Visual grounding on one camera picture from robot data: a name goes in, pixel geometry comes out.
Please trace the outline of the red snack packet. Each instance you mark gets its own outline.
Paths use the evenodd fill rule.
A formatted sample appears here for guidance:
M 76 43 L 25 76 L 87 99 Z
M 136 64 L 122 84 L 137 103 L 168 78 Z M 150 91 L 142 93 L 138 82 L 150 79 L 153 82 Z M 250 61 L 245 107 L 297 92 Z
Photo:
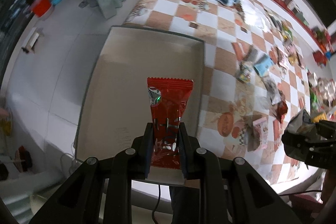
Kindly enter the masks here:
M 193 85 L 192 80 L 186 79 L 160 77 L 147 79 L 155 140 L 151 158 L 152 166 L 180 168 L 177 134 Z

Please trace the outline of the pink cranberry crisp packet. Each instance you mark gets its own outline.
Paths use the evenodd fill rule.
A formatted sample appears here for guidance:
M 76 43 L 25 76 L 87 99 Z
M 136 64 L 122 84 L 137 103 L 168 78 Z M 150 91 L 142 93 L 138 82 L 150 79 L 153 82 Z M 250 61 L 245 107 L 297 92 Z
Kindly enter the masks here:
M 268 120 L 262 117 L 252 122 L 253 137 L 256 150 L 266 149 L 268 146 Z

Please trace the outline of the dark red snack bag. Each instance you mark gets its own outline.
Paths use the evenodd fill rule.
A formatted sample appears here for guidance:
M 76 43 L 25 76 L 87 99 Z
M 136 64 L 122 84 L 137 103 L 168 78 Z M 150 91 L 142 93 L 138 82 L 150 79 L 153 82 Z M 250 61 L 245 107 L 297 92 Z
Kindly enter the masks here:
M 288 112 L 288 106 L 286 100 L 281 100 L 275 107 L 273 115 L 280 122 L 283 123 L 284 118 Z

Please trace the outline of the cardboard box tray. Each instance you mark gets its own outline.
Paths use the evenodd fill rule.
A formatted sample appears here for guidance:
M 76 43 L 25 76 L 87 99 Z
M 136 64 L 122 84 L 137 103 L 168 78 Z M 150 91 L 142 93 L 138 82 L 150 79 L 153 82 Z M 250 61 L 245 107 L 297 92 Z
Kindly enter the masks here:
M 85 92 L 75 157 L 116 156 L 143 135 L 151 121 L 149 77 L 194 83 L 182 121 L 195 136 L 202 100 L 205 44 L 176 32 L 114 26 L 96 61 Z

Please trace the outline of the snack pile basket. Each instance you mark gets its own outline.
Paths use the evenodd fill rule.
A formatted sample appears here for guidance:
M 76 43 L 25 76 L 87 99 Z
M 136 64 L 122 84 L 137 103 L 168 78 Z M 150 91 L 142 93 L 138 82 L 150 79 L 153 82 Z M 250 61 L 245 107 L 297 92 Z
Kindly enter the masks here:
M 308 74 L 310 91 L 310 113 L 316 121 L 325 119 L 335 122 L 335 81 Z

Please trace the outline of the colourful candy packet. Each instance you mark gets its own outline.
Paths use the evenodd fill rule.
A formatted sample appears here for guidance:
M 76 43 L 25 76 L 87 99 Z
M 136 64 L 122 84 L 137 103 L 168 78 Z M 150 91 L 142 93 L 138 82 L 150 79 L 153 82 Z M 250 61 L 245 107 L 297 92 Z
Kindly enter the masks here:
M 253 72 L 253 63 L 250 61 L 242 61 L 239 65 L 239 70 L 236 73 L 236 78 L 245 84 L 251 83 L 251 75 Z

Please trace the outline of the checkered tablecloth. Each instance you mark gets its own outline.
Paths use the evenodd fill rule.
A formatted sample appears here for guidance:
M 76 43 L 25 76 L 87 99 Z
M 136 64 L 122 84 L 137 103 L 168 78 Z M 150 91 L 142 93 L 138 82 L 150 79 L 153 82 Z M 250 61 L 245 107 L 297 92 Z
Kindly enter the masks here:
M 289 158 L 281 135 L 301 110 L 310 109 L 305 69 L 290 65 L 271 67 L 268 76 L 284 94 L 288 112 L 283 123 L 273 115 L 267 90 L 252 72 L 251 83 L 236 78 L 250 48 L 272 59 L 284 52 L 281 34 L 248 25 L 238 11 L 215 0 L 140 0 L 125 24 L 179 32 L 205 42 L 205 72 L 197 138 L 199 143 L 224 159 L 243 157 L 274 188 L 298 184 L 315 173 L 314 167 Z M 268 120 L 268 146 L 256 150 L 252 122 Z

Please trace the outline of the light blue snack packet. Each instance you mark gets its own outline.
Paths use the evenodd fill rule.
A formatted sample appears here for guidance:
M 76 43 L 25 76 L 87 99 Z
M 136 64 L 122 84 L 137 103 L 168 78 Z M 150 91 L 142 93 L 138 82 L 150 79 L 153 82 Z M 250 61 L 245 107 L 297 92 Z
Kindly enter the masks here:
M 274 62 L 269 55 L 264 54 L 257 63 L 254 64 L 254 69 L 260 77 L 264 77 L 267 71 L 274 65 Z

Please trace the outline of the red bucket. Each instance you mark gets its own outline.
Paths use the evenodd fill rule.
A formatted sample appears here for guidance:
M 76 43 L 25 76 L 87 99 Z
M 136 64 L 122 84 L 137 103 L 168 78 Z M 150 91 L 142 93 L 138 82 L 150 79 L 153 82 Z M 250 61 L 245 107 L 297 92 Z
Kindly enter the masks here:
M 43 16 L 50 8 L 52 3 L 50 0 L 34 0 L 30 6 L 30 10 L 37 16 Z

